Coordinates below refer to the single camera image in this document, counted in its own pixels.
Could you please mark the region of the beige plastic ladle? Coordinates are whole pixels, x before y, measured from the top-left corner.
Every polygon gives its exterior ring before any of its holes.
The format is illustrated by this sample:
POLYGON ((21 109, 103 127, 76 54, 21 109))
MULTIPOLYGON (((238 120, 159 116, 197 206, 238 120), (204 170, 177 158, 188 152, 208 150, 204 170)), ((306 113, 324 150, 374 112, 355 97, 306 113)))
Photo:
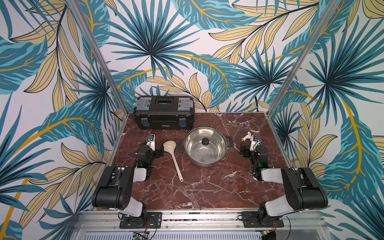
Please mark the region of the beige plastic ladle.
POLYGON ((176 146, 177 146, 176 142, 175 141, 166 141, 163 144, 163 146, 164 146, 164 151, 169 153, 172 156, 172 159, 173 159, 173 162, 174 162, 174 165, 175 165, 175 168, 176 168, 179 180, 180 180, 180 182, 183 182, 184 178, 182 176, 182 173, 180 171, 179 165, 178 165, 176 157, 175 157, 175 149, 176 149, 176 146))

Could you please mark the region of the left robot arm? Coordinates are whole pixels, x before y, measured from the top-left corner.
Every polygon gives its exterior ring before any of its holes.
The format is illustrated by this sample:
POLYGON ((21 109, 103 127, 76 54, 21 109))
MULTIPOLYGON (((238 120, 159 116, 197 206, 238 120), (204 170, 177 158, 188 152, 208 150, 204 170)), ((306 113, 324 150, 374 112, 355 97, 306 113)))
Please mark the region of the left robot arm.
POLYGON ((141 145, 137 151, 137 162, 133 167, 106 167, 93 193, 95 208, 112 209, 127 217, 139 218, 146 214, 144 203, 132 196, 134 183, 150 179, 155 158, 164 156, 164 147, 153 150, 141 145))

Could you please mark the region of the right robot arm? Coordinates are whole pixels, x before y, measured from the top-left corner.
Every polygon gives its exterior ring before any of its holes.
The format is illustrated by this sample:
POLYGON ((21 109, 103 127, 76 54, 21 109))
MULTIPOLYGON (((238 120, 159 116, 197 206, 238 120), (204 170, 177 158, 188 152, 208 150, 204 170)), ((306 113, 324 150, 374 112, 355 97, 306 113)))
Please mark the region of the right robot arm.
POLYGON ((259 220, 328 206, 328 197, 310 168, 269 167, 269 152, 262 145, 252 147, 242 144, 240 155, 250 160, 256 181, 284 186, 283 196, 261 204, 256 215, 259 220))

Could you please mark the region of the white faucet pipe fitting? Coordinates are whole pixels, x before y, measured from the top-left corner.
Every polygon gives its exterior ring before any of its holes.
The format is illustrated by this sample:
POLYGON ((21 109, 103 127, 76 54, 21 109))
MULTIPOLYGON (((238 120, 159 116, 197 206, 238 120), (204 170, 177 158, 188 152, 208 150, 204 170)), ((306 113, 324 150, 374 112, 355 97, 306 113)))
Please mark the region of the white faucet pipe fitting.
POLYGON ((242 138, 241 142, 245 142, 246 140, 251 140, 252 138, 252 133, 247 132, 247 134, 242 138))

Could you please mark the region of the black plastic toolbox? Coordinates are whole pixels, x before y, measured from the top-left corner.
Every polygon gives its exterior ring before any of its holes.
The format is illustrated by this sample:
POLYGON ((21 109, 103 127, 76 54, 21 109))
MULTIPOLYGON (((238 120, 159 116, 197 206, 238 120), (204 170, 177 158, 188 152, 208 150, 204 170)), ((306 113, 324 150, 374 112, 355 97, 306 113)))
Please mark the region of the black plastic toolbox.
POLYGON ((183 96, 143 96, 137 99, 133 114, 142 130, 191 130, 195 102, 183 96))

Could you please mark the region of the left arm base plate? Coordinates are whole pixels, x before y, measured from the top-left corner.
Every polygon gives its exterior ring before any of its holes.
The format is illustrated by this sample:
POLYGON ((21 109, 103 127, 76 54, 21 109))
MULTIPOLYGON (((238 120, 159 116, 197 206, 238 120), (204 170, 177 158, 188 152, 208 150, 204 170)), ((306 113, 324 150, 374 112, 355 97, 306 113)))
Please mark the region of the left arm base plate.
POLYGON ((120 229, 159 229, 162 225, 162 212, 149 212, 140 217, 122 216, 120 229))

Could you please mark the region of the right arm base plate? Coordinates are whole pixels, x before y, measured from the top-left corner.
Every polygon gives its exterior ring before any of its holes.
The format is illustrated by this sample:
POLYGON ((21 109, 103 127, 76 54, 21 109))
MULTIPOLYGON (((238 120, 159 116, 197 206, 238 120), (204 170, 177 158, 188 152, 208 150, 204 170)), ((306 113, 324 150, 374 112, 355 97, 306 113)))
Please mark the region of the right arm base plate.
POLYGON ((241 212, 237 216, 245 228, 283 228, 284 222, 281 217, 270 217, 259 212, 241 212))

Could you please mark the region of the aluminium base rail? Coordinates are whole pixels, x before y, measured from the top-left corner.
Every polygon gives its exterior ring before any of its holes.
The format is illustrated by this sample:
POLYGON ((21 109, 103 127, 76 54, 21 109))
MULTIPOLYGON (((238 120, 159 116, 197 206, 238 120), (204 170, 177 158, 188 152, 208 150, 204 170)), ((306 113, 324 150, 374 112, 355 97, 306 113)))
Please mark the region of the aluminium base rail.
POLYGON ((71 240, 331 240, 331 232, 319 211, 303 211, 280 217, 269 227, 247 224, 245 209, 149 211, 150 226, 122 229, 114 211, 87 211, 72 228, 71 240))

